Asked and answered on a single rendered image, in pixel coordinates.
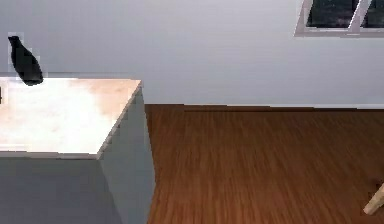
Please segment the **grey cupboard with pale top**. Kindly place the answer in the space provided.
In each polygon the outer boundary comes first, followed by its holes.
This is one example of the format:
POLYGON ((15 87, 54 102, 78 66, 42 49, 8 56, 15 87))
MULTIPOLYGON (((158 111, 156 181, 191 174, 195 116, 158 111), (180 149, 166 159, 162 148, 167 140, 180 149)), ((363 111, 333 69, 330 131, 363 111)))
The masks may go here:
POLYGON ((141 81, 0 86, 0 224, 147 224, 155 177, 141 81))

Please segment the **white framed window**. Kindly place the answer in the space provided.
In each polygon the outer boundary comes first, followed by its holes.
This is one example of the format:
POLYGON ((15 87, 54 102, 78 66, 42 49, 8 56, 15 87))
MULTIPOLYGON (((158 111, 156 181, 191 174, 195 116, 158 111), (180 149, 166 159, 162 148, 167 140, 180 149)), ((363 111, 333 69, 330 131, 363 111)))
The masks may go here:
POLYGON ((294 36, 384 38, 384 0, 302 0, 294 36))

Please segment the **black bottle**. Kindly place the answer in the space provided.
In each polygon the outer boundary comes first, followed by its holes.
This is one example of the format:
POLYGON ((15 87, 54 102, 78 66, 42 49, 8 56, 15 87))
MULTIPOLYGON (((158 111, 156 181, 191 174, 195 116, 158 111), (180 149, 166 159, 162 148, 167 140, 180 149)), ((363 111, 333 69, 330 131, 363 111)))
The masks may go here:
POLYGON ((22 44, 18 36, 9 36, 11 61, 20 79, 27 86, 41 84, 44 81, 41 67, 36 57, 22 44))

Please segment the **pale wooden furniture leg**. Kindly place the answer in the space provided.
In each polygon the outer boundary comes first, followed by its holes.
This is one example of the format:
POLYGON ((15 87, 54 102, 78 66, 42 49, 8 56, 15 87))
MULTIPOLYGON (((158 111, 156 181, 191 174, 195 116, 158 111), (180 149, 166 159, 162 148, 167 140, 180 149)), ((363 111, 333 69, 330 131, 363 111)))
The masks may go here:
POLYGON ((363 211, 367 215, 374 214, 384 204, 384 183, 375 192, 369 202, 365 205, 363 211))

